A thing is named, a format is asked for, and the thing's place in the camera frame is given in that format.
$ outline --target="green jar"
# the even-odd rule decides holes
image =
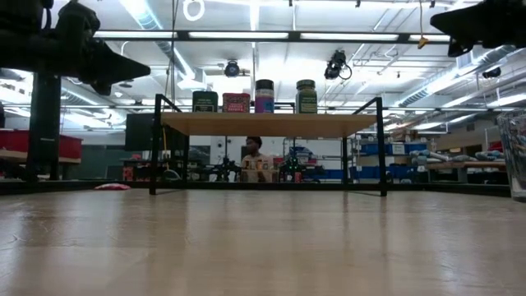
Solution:
[[[296,83],[296,89],[296,113],[318,114],[316,83],[310,79],[300,80]]]

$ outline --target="wooden floor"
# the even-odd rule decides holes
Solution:
[[[526,295],[526,205],[434,192],[0,197],[0,295]]]

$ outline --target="jar lid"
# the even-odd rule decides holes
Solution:
[[[269,79],[261,79],[256,81],[257,90],[274,90],[274,82]]]
[[[304,79],[296,82],[296,89],[299,90],[303,87],[311,87],[316,88],[316,83],[313,80],[310,79]]]

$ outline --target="jar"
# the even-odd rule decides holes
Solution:
[[[296,83],[296,89],[296,113],[318,114],[316,83],[310,79],[300,80]]]
[[[274,82],[268,79],[256,81],[256,113],[273,113],[274,112]]]

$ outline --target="person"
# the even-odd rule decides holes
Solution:
[[[260,153],[263,141],[259,136],[248,136],[246,147],[248,155],[243,157],[242,163],[242,182],[248,183],[271,183],[274,168],[273,160]]]

